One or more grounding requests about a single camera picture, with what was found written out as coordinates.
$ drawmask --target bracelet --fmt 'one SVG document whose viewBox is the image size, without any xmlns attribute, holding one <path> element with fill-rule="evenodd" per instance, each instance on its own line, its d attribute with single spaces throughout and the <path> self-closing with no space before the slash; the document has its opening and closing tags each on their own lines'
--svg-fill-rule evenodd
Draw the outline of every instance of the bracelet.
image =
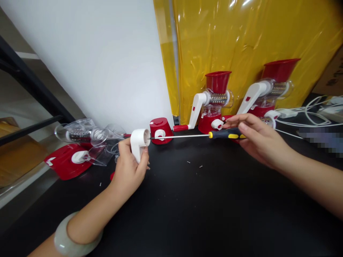
<svg viewBox="0 0 343 257">
<path fill-rule="evenodd" d="M 55 238 L 54 243 L 57 251 L 62 254 L 63 256 L 68 257 L 81 257 L 89 254 L 91 251 L 97 247 L 99 244 L 103 232 L 99 234 L 99 236 L 94 240 L 94 242 L 91 242 L 86 245 L 80 245 L 75 242 L 73 242 L 67 233 L 67 225 L 68 222 L 77 214 L 78 212 L 74 212 L 67 216 L 62 222 L 58 225 L 56 232 L 55 232 Z"/>
</svg>

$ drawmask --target black metal frame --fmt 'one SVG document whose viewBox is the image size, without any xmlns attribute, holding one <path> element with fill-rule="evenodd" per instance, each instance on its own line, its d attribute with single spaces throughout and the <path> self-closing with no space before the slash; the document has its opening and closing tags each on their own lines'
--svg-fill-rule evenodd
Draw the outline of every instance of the black metal frame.
<svg viewBox="0 0 343 257">
<path fill-rule="evenodd" d="M 0 69 L 10 74 L 53 117 L 0 138 L 0 146 L 46 127 L 54 122 L 71 123 L 74 117 L 46 88 L 25 62 L 0 36 Z"/>
</svg>

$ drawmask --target cardboard box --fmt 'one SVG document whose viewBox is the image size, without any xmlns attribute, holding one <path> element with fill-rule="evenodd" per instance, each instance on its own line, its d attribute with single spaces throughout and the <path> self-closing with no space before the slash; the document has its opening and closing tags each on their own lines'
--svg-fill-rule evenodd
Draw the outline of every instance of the cardboard box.
<svg viewBox="0 0 343 257">
<path fill-rule="evenodd" d="M 20 130 L 12 117 L 0 119 L 0 137 Z M 41 163 L 48 151 L 30 136 L 0 146 L 0 188 L 8 186 Z"/>
<path fill-rule="evenodd" d="M 343 95 L 343 45 L 329 62 L 312 92 L 330 96 Z"/>
</svg>

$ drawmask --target forearm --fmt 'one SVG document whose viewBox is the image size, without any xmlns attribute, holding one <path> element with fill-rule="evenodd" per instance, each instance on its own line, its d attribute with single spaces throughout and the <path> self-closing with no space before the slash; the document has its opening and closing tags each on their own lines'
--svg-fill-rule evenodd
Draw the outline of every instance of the forearm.
<svg viewBox="0 0 343 257">
<path fill-rule="evenodd" d="M 300 154 L 278 171 L 343 220 L 343 172 Z"/>
<path fill-rule="evenodd" d="M 106 188 L 69 221 L 67 232 L 71 240 L 85 245 L 97 238 L 125 203 L 120 195 L 115 194 L 110 187 Z"/>
</svg>

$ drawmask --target screwdriver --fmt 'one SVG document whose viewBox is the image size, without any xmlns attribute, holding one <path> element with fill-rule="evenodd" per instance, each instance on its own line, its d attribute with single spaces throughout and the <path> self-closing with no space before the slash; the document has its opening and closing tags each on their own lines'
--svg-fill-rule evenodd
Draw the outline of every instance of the screwdriver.
<svg viewBox="0 0 343 257">
<path fill-rule="evenodd" d="M 181 137 L 209 137 L 216 138 L 230 138 L 230 139 L 245 139 L 238 127 L 228 128 L 226 130 L 210 131 L 208 135 L 185 135 L 185 136 L 169 136 L 169 137 L 151 137 L 150 139 L 164 139 L 164 138 L 181 138 Z"/>
</svg>

